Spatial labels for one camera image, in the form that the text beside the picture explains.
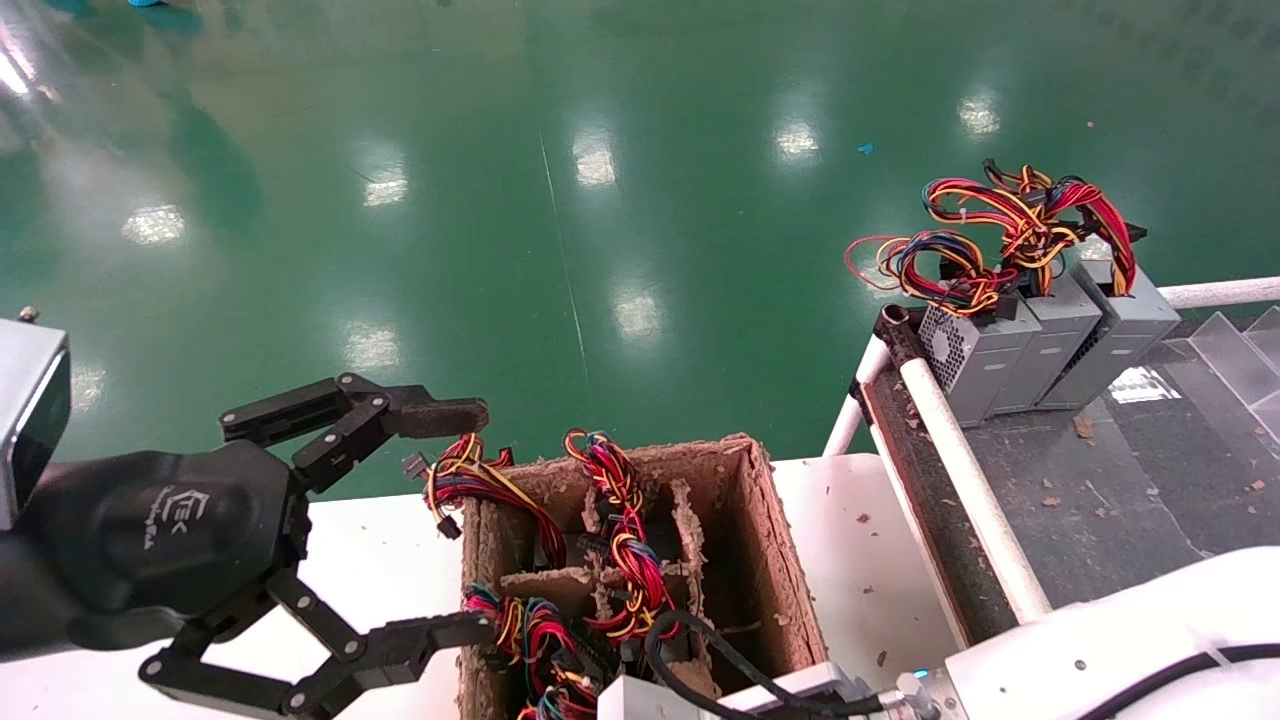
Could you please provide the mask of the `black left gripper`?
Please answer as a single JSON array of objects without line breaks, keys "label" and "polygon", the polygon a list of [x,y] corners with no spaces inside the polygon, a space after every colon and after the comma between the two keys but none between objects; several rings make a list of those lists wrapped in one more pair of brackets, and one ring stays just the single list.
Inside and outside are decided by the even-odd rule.
[{"label": "black left gripper", "polygon": [[[320,495],[392,438],[477,433],[488,420],[483,398],[346,373],[225,411],[223,438],[236,442],[210,452],[55,462],[20,512],[20,651],[175,635],[142,664],[142,683],[252,719],[335,719],[370,691],[413,684],[435,653],[490,643],[492,623],[453,612],[357,633],[293,571],[310,530],[300,486]],[[293,471],[264,450],[308,434]],[[271,609],[328,651],[312,673],[284,682],[205,662]]]}]

